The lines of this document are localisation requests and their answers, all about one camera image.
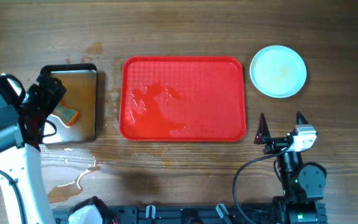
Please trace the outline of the green orange sponge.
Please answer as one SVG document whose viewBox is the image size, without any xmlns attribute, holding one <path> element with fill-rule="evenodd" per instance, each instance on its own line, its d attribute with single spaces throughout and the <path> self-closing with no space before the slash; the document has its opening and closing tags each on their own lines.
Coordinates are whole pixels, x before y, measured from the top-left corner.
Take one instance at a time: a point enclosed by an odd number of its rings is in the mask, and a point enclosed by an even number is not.
<svg viewBox="0 0 358 224">
<path fill-rule="evenodd" d="M 65 126 L 71 126 L 79 117 L 79 112 L 69 108 L 63 100 L 61 100 L 52 114 L 60 119 Z"/>
</svg>

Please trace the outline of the white plate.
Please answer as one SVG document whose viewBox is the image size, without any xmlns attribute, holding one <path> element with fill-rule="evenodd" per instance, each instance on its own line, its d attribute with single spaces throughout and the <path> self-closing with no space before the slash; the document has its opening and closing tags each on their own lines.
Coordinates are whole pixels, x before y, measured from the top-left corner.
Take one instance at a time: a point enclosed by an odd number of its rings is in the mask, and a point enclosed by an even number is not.
<svg viewBox="0 0 358 224">
<path fill-rule="evenodd" d="M 303 88 L 307 68 L 301 56 L 291 48 L 271 45 L 255 54 L 249 75 L 253 85 L 264 95 L 288 98 Z"/>
</svg>

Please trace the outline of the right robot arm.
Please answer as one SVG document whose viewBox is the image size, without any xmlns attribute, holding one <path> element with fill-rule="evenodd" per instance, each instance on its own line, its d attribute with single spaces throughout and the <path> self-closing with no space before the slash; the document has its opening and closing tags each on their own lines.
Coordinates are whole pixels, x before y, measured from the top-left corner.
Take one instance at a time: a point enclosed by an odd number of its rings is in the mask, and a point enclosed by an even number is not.
<svg viewBox="0 0 358 224">
<path fill-rule="evenodd" d="M 285 137 L 273 138 L 263 114 L 254 143 L 264 145 L 264 154 L 276 158 L 275 171 L 280 179 L 283 196 L 272 200 L 269 219 L 272 223 L 328 222 L 323 191 L 327 171 L 316 162 L 303 162 L 301 153 L 313 147 L 318 132 L 297 112 L 296 126 Z"/>
</svg>

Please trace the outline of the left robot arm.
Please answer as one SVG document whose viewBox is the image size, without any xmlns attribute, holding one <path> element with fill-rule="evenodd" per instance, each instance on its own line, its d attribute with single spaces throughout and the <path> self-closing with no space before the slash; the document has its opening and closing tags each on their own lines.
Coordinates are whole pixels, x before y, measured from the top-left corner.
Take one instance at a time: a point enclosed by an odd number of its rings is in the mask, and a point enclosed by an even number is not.
<svg viewBox="0 0 358 224">
<path fill-rule="evenodd" d="M 40 144 L 50 114 L 66 93 L 56 77 L 39 75 L 19 93 L 0 76 L 0 186 L 10 223 L 55 223 L 42 178 Z"/>
</svg>

